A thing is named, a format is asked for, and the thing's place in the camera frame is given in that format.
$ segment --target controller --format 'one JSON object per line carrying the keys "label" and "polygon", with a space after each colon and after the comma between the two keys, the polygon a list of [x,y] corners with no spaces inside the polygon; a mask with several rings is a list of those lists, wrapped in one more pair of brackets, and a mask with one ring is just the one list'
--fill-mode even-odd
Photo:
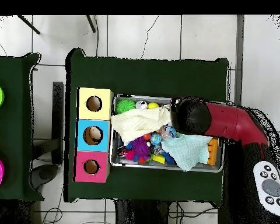
{"label": "controller", "polygon": [[258,162],[253,173],[260,204],[280,216],[280,176],[276,167],[270,162]]}

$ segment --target chair leg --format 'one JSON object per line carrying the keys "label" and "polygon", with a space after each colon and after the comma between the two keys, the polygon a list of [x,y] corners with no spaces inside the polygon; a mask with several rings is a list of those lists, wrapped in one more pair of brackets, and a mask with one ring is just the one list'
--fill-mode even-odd
{"label": "chair leg", "polygon": [[90,16],[89,16],[89,15],[86,15],[86,17],[87,17],[87,20],[88,20],[88,22],[89,22],[89,24],[90,24],[90,26],[91,26],[92,32],[95,33],[95,32],[96,32],[96,29],[95,29],[95,26],[93,25],[93,22],[92,22]]}
{"label": "chair leg", "polygon": [[40,32],[30,23],[28,22],[27,19],[25,19],[24,16],[18,16],[18,18],[20,18],[23,22],[25,22],[25,24],[27,24],[33,31],[35,31],[37,34],[40,34]]}

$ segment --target green tablecloth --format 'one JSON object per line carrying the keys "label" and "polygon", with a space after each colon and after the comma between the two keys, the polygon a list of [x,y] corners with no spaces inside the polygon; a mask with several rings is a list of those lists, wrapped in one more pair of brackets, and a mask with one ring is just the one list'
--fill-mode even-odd
{"label": "green tablecloth", "polygon": [[5,167],[0,199],[43,200],[29,184],[32,160],[30,71],[38,58],[38,54],[0,57],[0,87],[5,95],[0,107],[0,159]]}
{"label": "green tablecloth", "polygon": [[65,199],[203,200],[220,205],[223,172],[112,166],[104,184],[73,182],[76,88],[157,97],[197,96],[225,102],[227,71],[225,58],[216,62],[91,58],[81,49],[73,49],[66,59],[65,157],[69,159],[65,161]]}

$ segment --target yellow box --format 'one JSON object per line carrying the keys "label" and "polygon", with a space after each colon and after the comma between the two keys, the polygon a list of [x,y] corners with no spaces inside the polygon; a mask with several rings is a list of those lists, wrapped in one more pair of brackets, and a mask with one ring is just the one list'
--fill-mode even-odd
{"label": "yellow box", "polygon": [[94,89],[80,87],[79,90],[79,119],[110,120],[113,92],[110,89]]}

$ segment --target purple toy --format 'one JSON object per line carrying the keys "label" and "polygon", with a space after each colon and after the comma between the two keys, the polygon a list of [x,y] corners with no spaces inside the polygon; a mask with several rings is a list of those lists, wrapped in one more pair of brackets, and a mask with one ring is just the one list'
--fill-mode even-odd
{"label": "purple toy", "polygon": [[143,136],[133,140],[132,146],[135,148],[135,153],[138,157],[143,157],[145,160],[150,158],[150,149],[146,144],[146,141]]}

